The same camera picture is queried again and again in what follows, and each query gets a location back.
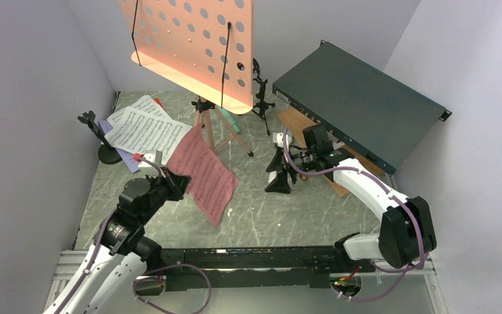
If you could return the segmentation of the black round-base mic stand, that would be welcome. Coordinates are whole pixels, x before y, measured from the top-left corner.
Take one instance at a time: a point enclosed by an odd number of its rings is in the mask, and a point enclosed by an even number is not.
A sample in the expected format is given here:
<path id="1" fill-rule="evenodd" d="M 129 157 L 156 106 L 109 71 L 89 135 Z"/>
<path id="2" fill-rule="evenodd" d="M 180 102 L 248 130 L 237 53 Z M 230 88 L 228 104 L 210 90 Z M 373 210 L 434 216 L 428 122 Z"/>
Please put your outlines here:
<path id="1" fill-rule="evenodd" d="M 116 151 L 114 147 L 105 138 L 104 131 L 99 127 L 98 123 L 95 121 L 95 113 L 93 111 L 88 111 L 82 113 L 77 117 L 77 120 L 90 129 L 90 131 L 100 140 L 100 147 L 97 151 L 98 159 L 100 162 L 112 165 L 117 164 L 122 161 L 121 156 Z"/>

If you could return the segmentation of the white handheld microphone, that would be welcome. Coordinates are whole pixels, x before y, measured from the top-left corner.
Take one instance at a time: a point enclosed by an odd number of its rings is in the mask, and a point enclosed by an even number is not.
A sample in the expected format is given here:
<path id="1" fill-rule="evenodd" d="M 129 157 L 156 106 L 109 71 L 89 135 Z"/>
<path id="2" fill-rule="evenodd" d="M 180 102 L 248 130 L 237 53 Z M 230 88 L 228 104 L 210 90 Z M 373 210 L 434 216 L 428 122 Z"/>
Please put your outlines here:
<path id="1" fill-rule="evenodd" d="M 276 171 L 272 171 L 269 173 L 269 178 L 268 178 L 268 184 L 271 184 L 272 182 L 274 182 L 276 180 L 276 176 L 277 176 L 277 172 Z"/>

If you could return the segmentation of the pink music stand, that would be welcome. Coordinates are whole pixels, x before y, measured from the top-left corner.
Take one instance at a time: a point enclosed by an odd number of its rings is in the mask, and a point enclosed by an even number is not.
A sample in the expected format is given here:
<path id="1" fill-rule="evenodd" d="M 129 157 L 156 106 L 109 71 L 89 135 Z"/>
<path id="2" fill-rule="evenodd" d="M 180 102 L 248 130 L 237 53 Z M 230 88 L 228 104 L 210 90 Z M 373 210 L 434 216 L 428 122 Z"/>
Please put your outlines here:
<path id="1" fill-rule="evenodd" d="M 218 150 L 216 113 L 249 156 L 254 153 L 220 112 L 245 114 L 254 105 L 253 1 L 119 1 L 130 30 L 132 62 L 194 93 L 195 124 Z"/>

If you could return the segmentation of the red sheet music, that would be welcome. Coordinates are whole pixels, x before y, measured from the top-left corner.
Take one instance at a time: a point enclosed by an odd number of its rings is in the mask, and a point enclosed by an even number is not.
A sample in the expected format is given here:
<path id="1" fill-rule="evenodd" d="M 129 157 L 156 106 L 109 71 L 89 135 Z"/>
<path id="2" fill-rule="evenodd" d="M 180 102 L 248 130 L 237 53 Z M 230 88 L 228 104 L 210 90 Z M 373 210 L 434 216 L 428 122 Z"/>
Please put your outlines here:
<path id="1" fill-rule="evenodd" d="M 163 108 L 163 109 L 164 109 L 164 107 L 163 107 L 163 105 L 162 105 L 161 101 L 159 100 L 159 98 L 155 97 L 155 98 L 154 98 L 154 101 L 155 101 L 155 102 L 156 102 L 156 103 L 157 103 L 157 104 L 158 104 L 161 108 Z"/>

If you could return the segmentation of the black tripod mic stand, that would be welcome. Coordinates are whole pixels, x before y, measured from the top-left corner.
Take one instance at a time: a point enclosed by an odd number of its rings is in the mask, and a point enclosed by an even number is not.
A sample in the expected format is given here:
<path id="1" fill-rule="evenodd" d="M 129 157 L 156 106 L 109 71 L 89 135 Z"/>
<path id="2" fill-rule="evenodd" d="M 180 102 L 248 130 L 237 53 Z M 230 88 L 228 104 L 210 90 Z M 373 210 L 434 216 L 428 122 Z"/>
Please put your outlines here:
<path id="1" fill-rule="evenodd" d="M 268 136 L 270 136 L 271 132 L 269 130 L 268 120 L 267 120 L 267 117 L 265 114 L 266 114 L 266 111 L 270 107 L 274 107 L 275 104 L 266 102 L 266 100 L 265 100 L 266 85 L 268 83 L 268 79 L 263 80 L 260 77 L 261 68 L 260 68 L 258 61 L 255 58 L 253 58 L 253 71 L 252 72 L 254 75 L 253 81 L 257 82 L 259 85 L 259 90 L 255 94 L 255 97 L 257 98 L 258 101 L 254 104 L 252 112 L 265 122 L 266 133 Z"/>

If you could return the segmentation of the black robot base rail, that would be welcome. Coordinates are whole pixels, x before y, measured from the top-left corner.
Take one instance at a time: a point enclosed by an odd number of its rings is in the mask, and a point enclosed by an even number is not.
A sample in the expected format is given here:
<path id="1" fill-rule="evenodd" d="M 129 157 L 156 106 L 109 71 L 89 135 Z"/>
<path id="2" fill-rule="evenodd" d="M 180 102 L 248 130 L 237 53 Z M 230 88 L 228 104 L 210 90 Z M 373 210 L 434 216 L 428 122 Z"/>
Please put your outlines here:
<path id="1" fill-rule="evenodd" d="M 332 245 L 162 249 L 162 263 L 142 275 L 136 291 L 145 296 L 192 288 L 289 287 L 331 288 L 372 273 L 367 260 L 351 260 Z"/>

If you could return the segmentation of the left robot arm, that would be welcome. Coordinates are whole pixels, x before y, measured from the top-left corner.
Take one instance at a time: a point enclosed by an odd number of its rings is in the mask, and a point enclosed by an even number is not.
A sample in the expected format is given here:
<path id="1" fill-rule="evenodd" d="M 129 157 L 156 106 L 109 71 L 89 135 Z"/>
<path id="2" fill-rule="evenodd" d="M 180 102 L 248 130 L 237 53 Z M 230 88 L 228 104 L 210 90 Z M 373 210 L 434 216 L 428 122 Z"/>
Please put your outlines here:
<path id="1" fill-rule="evenodd" d="M 167 168 L 163 172 L 125 183 L 115 210 L 101 223 L 81 265 L 45 313 L 104 313 L 138 276 L 161 268 L 161 245 L 145 236 L 144 227 L 167 201 L 182 200 L 191 181 Z"/>

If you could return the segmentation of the pink sheet music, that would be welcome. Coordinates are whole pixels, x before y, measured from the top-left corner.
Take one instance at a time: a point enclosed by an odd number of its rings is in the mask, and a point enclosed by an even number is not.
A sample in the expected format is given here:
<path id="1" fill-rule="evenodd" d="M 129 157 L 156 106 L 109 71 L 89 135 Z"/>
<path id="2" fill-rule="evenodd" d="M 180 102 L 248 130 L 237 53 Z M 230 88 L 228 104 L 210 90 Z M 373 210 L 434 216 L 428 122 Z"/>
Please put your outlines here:
<path id="1" fill-rule="evenodd" d="M 186 192 L 209 222 L 219 226 L 239 180 L 206 144 L 201 127 L 192 127 L 182 138 L 167 167 L 176 175 L 191 178 Z"/>

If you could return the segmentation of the green condenser microphone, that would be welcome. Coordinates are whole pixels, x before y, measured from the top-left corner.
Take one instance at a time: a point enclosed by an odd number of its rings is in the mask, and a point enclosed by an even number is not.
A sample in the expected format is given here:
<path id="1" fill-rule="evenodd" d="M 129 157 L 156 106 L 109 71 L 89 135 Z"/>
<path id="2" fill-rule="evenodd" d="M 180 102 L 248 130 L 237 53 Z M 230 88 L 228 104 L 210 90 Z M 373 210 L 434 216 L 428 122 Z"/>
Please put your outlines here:
<path id="1" fill-rule="evenodd" d="M 240 129 L 237 121 L 233 117 L 233 115 L 228 110 L 226 110 L 224 108 L 219 108 L 219 111 L 221 112 L 223 117 L 228 121 L 229 125 L 235 130 L 235 132 L 240 133 L 241 129 Z"/>

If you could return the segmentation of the purple sheet paper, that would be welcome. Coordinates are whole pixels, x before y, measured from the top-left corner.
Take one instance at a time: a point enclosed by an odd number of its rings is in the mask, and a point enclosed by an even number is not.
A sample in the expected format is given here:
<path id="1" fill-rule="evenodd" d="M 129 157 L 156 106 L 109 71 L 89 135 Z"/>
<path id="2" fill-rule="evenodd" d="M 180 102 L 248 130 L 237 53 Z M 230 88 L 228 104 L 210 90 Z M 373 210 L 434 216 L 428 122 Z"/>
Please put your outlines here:
<path id="1" fill-rule="evenodd" d="M 105 134 L 113 130 L 113 127 L 107 120 L 100 120 L 99 125 Z M 133 159 L 133 154 L 130 152 L 126 152 L 122 149 L 116 149 L 117 153 L 120 155 L 124 164 L 128 167 L 130 172 L 136 173 L 139 171 L 139 162 Z"/>

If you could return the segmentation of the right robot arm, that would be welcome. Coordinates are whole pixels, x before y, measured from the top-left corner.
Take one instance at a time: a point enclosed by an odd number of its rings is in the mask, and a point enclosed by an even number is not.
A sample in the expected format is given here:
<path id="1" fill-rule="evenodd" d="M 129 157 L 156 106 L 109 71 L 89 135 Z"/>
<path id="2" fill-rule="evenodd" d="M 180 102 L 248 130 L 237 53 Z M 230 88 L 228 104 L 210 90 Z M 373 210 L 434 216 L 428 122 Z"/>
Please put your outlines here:
<path id="1" fill-rule="evenodd" d="M 335 243 L 338 269 L 350 271 L 360 260 L 385 261 L 391 272 L 423 268 L 437 246 L 427 201 L 382 182 L 344 146 L 335 148 L 321 125 L 305 128 L 303 136 L 305 146 L 299 147 L 288 130 L 273 134 L 275 156 L 266 169 L 273 178 L 265 191 L 289 194 L 298 175 L 323 176 L 355 195 L 380 224 L 377 233 L 356 232 Z"/>

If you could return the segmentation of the white sheet music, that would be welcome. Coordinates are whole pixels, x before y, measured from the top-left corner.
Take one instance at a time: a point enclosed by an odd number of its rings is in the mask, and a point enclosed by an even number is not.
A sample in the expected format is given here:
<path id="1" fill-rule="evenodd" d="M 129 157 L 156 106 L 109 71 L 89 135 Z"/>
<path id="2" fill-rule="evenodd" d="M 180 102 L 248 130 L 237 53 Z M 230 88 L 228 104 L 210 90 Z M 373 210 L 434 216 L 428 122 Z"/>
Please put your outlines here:
<path id="1" fill-rule="evenodd" d="M 161 163 L 165 165 L 191 128 L 164 115 L 156 116 L 128 107 L 105 138 L 114 148 L 132 154 L 159 151 Z"/>
<path id="2" fill-rule="evenodd" d="M 165 117 L 165 118 L 171 118 L 165 109 L 161 108 L 153 98 L 151 98 L 149 95 L 142 96 L 139 98 L 136 102 L 131 104 L 130 106 L 121 108 L 119 111 L 116 111 L 115 113 L 111 114 L 108 118 L 107 121 L 111 124 L 111 126 L 117 125 L 119 121 L 122 118 L 122 115 L 124 111 L 128 108 L 132 109 L 137 109 L 146 113 L 150 113 L 154 116 L 159 116 L 159 117 Z"/>

